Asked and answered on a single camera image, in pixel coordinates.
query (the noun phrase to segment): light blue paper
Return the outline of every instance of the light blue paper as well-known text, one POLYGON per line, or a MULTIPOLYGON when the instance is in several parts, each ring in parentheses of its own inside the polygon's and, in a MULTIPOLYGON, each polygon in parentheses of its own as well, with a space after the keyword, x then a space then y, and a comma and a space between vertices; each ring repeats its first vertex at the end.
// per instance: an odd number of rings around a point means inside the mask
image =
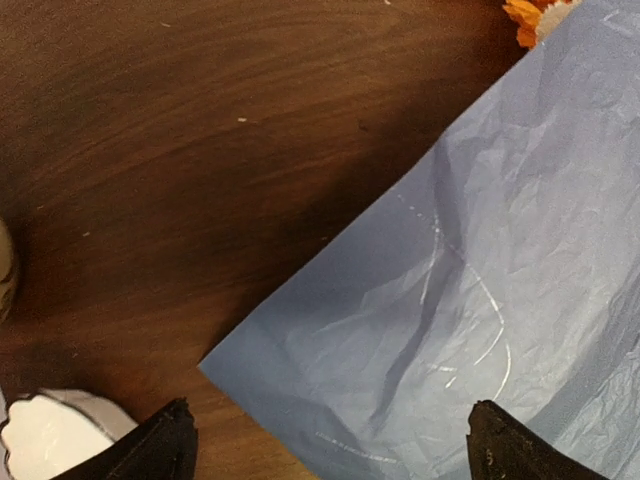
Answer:
POLYGON ((640 478, 639 30, 583 3, 205 374, 327 480, 469 478, 481 399, 640 478))

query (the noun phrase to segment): black object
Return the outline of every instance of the black object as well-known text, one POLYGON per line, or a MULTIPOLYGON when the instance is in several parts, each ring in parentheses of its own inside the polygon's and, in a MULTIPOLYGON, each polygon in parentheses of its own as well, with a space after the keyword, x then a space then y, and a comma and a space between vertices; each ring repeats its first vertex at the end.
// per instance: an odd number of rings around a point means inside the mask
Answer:
POLYGON ((193 480, 198 432, 174 400, 112 447, 54 480, 193 480))
POLYGON ((476 403, 469 425, 473 480, 607 480, 562 455, 490 400, 476 403))

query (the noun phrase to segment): white ceramic dish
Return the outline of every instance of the white ceramic dish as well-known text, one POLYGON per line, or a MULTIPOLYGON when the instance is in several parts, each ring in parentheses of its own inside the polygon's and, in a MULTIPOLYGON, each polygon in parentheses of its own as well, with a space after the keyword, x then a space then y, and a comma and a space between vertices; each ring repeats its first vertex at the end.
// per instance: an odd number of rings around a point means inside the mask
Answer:
POLYGON ((0 437, 13 480, 49 480, 137 426, 113 402, 79 390, 42 390, 11 404, 0 437))

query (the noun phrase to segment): wood grain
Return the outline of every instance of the wood grain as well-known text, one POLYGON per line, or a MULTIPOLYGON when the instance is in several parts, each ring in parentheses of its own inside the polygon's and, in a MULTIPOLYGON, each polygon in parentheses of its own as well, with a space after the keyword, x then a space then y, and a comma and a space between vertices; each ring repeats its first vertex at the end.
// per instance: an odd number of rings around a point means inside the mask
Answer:
POLYGON ((0 3, 10 398, 187 396, 199 479, 311 477, 196 365, 521 55, 498 0, 390 3, 0 3))

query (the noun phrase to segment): dark brown wooden surface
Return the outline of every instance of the dark brown wooden surface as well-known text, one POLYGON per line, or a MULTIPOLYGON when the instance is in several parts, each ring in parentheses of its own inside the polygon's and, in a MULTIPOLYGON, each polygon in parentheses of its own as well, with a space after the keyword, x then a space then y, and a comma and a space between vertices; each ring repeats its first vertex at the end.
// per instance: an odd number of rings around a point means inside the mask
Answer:
POLYGON ((187 396, 198 478, 310 478, 196 365, 520 55, 498 0, 2 2, 0 384, 187 396))

